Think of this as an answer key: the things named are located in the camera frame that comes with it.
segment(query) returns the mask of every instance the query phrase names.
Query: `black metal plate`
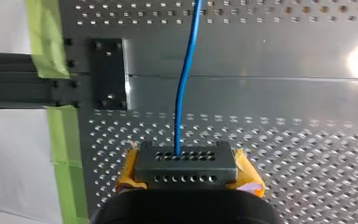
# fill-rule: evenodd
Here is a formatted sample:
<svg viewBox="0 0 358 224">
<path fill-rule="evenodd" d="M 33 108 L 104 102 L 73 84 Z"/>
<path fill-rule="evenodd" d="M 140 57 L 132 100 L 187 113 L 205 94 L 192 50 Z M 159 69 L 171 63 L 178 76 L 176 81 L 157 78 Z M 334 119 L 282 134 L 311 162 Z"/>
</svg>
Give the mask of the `black metal plate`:
<svg viewBox="0 0 358 224">
<path fill-rule="evenodd" d="M 94 102 L 100 109 L 127 109 L 121 39 L 91 39 L 89 62 Z"/>
<path fill-rule="evenodd" d="M 143 142 L 135 165 L 135 180 L 145 182 L 149 189 L 223 189 L 236 178 L 229 142 L 183 147 L 180 156 L 173 155 L 173 147 Z"/>
</svg>

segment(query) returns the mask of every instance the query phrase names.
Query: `blue cable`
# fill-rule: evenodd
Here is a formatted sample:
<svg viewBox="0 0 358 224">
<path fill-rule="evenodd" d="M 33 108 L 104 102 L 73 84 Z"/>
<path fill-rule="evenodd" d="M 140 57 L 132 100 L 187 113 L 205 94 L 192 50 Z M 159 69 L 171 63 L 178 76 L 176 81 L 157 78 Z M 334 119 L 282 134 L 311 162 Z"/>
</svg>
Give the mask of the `blue cable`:
<svg viewBox="0 0 358 224">
<path fill-rule="evenodd" d="M 196 48 L 197 37 L 200 29 L 200 13 L 202 7 L 202 0 L 196 0 L 194 6 L 193 21 L 191 22 L 190 38 L 187 44 L 187 51 L 185 57 L 185 63 L 183 64 L 182 74 L 179 80 L 179 86 L 176 93 L 175 102 L 175 137 L 174 147 L 175 155 L 179 156 L 182 153 L 181 149 L 181 123 L 182 123 L 182 112 L 183 112 L 183 98 L 185 97 L 186 83 L 188 75 L 191 70 L 191 64 L 193 63 L 194 50 Z"/>
</svg>

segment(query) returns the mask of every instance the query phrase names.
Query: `black bracket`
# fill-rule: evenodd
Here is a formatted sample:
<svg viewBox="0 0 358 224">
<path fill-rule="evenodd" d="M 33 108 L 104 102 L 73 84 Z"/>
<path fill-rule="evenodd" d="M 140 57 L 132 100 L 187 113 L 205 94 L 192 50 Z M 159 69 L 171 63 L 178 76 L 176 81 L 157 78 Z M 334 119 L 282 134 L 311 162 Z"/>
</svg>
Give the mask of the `black bracket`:
<svg viewBox="0 0 358 224">
<path fill-rule="evenodd" d="M 126 110 L 122 40 L 91 39 L 89 66 L 95 106 L 99 109 Z"/>
<path fill-rule="evenodd" d="M 92 105 L 90 76 L 48 79 L 37 75 L 30 55 L 0 53 L 0 108 Z"/>
</svg>

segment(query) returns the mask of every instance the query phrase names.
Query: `perforated aluminum panel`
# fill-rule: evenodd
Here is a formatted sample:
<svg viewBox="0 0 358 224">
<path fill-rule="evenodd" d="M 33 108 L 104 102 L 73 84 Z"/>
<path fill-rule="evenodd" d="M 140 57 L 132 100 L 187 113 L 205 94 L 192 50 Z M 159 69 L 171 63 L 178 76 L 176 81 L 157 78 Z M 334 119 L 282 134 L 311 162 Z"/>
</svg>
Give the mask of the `perforated aluminum panel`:
<svg viewBox="0 0 358 224">
<path fill-rule="evenodd" d="M 183 144 L 227 139 L 248 154 L 266 181 L 266 200 L 286 223 L 358 223 L 358 123 L 208 114 L 185 120 Z M 171 114 L 95 111 L 87 123 L 91 206 L 114 195 L 131 141 L 172 144 Z"/>
<path fill-rule="evenodd" d="M 191 1 L 66 0 L 66 50 L 89 73 L 91 37 L 124 40 L 128 112 L 81 111 L 89 210 L 130 141 L 172 144 Z M 286 223 L 358 223 L 358 0 L 207 1 L 188 82 L 184 144 L 229 140 Z"/>
</svg>

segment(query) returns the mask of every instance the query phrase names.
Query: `yellow-green tape strip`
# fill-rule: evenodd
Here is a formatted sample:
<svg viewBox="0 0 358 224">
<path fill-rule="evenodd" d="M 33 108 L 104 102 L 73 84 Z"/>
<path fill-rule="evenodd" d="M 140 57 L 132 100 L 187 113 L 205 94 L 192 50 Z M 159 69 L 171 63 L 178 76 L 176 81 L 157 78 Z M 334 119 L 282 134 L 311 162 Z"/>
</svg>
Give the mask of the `yellow-green tape strip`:
<svg viewBox="0 0 358 224">
<path fill-rule="evenodd" d="M 37 74 L 45 78 L 69 78 L 59 0 L 26 0 L 26 6 Z"/>
<path fill-rule="evenodd" d="M 63 224 L 87 224 L 88 212 L 80 154 L 77 111 L 70 105 L 48 108 L 53 164 Z"/>
</svg>

